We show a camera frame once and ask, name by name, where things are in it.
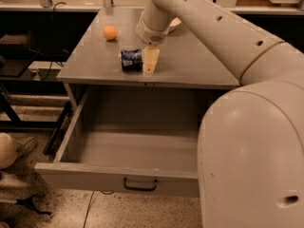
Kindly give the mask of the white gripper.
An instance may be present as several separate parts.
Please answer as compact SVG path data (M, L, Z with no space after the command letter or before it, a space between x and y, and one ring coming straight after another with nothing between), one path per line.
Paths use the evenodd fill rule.
M142 72L144 76L151 76L158 63L160 45L169 33L171 23L170 16L165 13L158 15L149 14L143 11L136 26L136 33L141 40L149 47L142 51Z

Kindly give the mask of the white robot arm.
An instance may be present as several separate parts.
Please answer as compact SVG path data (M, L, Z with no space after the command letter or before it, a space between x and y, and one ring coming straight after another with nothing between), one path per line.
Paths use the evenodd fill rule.
M160 44L174 18L240 83L200 125L203 228L304 228L304 54L210 0L147 0L137 32Z

